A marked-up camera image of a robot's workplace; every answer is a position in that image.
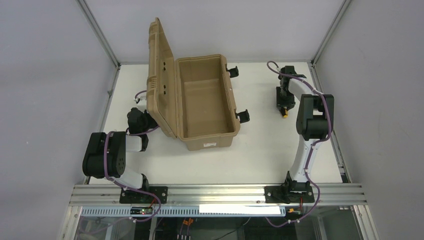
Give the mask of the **black yellow screwdriver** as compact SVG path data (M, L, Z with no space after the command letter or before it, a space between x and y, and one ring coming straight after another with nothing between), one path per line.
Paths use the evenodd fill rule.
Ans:
M281 115L282 115L283 118L287 118L288 117L288 111L285 110L284 112L281 113Z

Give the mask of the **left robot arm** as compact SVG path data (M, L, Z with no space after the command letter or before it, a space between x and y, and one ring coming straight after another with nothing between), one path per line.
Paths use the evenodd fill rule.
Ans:
M127 114L125 131L94 132L90 135L82 160L86 177L106 179L127 189L150 191L143 173L127 166L127 153L144 152L148 148L148 134L159 128L147 110L133 107Z

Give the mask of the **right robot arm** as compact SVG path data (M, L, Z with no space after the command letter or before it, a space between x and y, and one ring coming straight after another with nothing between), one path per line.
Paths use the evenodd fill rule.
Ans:
M292 65L282 67L278 74L276 107L281 115L286 118L299 101L295 123L299 142L284 183L272 195L284 203L312 203L311 170L320 145L329 140L333 130L334 96L316 90Z

